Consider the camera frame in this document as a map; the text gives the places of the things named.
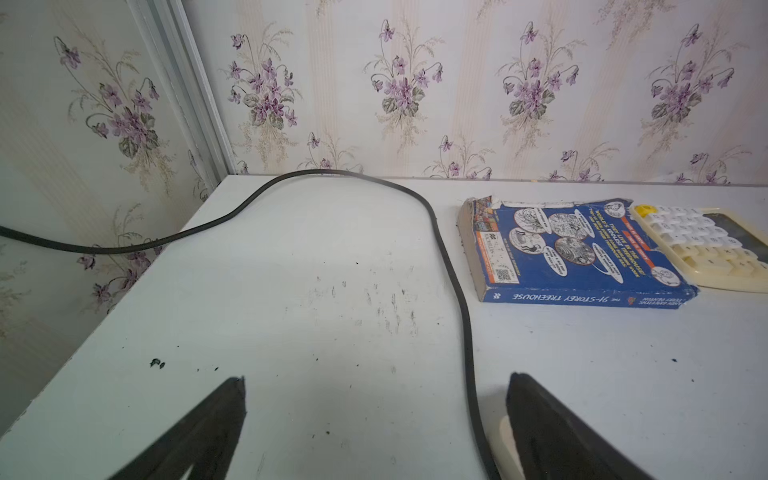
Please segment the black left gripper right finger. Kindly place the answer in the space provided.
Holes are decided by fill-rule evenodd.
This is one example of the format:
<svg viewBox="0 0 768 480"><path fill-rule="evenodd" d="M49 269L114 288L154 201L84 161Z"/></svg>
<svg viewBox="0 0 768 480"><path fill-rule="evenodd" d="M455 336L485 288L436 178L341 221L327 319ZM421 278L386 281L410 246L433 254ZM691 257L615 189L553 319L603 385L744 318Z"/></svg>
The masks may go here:
<svg viewBox="0 0 768 480"><path fill-rule="evenodd" d="M511 375L506 408L527 479L650 477L528 374Z"/></svg>

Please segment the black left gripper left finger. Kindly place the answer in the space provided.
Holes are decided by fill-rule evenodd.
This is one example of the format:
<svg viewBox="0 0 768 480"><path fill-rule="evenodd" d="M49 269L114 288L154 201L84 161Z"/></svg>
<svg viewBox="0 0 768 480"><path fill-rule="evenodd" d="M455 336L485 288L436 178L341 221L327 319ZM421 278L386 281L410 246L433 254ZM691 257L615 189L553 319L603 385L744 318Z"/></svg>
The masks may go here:
<svg viewBox="0 0 768 480"><path fill-rule="evenodd" d="M112 477L224 479L246 415L245 379L231 377Z"/></svg>

